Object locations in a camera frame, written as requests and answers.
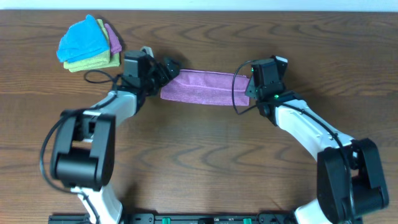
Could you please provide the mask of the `purple microfiber cloth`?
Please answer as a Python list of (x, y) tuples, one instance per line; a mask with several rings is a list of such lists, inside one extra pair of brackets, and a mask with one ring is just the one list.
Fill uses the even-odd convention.
[(249, 78), (232, 73), (183, 69), (162, 87), (163, 100), (216, 106), (247, 106)]

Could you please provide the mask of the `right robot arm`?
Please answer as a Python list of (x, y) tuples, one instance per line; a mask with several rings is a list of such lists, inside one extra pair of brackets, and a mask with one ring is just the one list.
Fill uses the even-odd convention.
[(379, 150), (369, 138), (355, 139), (310, 109), (282, 81), (288, 61), (279, 56), (250, 62), (245, 94), (261, 116), (292, 135), (317, 163), (317, 197), (294, 211), (295, 223), (361, 223), (387, 208), (389, 194)]

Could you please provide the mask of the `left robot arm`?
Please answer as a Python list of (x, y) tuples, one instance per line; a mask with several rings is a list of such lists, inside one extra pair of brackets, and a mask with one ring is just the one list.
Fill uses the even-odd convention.
[(181, 64), (166, 57), (158, 62), (151, 48), (124, 54), (124, 71), (112, 76), (107, 96), (89, 108), (64, 110), (47, 134), (40, 151), (54, 138), (50, 171), (40, 161), (47, 183), (59, 180), (59, 191), (77, 195), (83, 215), (51, 215), (49, 223), (122, 223), (123, 205), (110, 183), (114, 169), (116, 128), (137, 114), (146, 97), (155, 96), (176, 78)]

